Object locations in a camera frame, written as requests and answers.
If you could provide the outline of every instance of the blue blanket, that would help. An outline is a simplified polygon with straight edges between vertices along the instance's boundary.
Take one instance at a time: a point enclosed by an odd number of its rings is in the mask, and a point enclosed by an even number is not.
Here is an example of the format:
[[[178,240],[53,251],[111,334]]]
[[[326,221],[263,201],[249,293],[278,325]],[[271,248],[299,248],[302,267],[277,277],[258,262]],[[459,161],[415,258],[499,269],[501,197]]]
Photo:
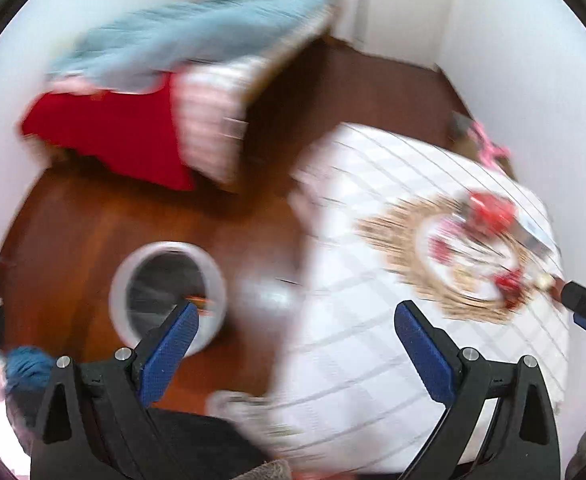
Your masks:
[[[82,75],[100,88],[137,92],[184,60],[257,54],[329,0],[204,0],[132,12],[89,31],[49,77]]]

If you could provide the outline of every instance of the red flower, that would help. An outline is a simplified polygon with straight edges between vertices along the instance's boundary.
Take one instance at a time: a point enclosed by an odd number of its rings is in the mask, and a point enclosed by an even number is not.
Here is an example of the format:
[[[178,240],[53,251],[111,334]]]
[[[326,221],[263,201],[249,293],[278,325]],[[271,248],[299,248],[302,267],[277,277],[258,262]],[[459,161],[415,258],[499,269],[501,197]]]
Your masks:
[[[468,197],[468,207],[467,228],[484,236],[503,234],[515,221],[515,204],[492,193],[472,192]]]
[[[451,262],[451,247],[441,236],[433,236],[429,240],[429,254],[437,262],[447,265]]]
[[[508,270],[494,276],[494,283],[504,298],[504,306],[509,310],[515,310],[521,303],[523,283],[522,268]]]

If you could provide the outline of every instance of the white mattress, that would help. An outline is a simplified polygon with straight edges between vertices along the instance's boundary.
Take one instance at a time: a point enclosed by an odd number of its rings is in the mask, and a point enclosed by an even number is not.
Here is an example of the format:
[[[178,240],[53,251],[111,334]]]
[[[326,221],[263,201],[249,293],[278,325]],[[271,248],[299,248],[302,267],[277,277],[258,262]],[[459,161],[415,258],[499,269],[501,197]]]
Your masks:
[[[542,202],[503,174],[414,139],[359,124],[343,124],[328,139],[294,175],[305,184],[292,204],[313,225],[306,297],[265,405],[235,420],[239,429],[294,469],[405,470],[444,407],[431,400],[395,334],[393,313],[403,300],[415,301],[460,348],[504,362],[535,356],[558,412],[566,389],[566,312],[538,294],[507,324],[448,319],[385,270],[384,254],[354,231],[358,220],[397,200],[487,189],[510,196],[552,239]],[[561,275],[557,250],[544,266]],[[485,404],[462,462],[477,455],[494,405]]]
[[[324,31],[333,14],[327,5],[266,49],[227,63],[190,64],[171,91],[182,162],[223,185],[235,181],[252,86]]]

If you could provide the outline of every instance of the wooden floor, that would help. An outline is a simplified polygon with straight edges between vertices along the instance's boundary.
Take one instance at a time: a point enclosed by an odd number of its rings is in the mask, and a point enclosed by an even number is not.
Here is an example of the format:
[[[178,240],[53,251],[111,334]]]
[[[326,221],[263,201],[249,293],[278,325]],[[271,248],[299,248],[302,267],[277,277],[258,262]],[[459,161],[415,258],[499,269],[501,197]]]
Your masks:
[[[174,192],[87,159],[47,170],[2,250],[7,344],[108,358],[121,346],[108,317],[119,263],[149,242],[186,241],[219,263],[230,312],[160,405],[201,413],[220,388],[262,393],[297,307],[289,282],[300,279],[304,237],[285,199],[297,154],[342,121],[445,146],[451,110],[464,106],[440,73],[315,43],[249,111],[237,196],[203,178],[195,192]]]

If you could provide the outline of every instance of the pink toy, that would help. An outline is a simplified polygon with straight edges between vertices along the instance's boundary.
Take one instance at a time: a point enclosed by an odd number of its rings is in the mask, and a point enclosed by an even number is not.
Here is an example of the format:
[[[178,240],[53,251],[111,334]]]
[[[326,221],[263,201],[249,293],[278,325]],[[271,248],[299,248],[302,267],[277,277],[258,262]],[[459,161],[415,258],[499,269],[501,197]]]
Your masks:
[[[485,168],[504,173],[504,170],[497,164],[496,158],[499,156],[509,157],[511,155],[509,149],[496,146],[486,135],[482,124],[477,121],[474,121],[468,129],[468,135],[478,145],[478,159],[480,163]]]

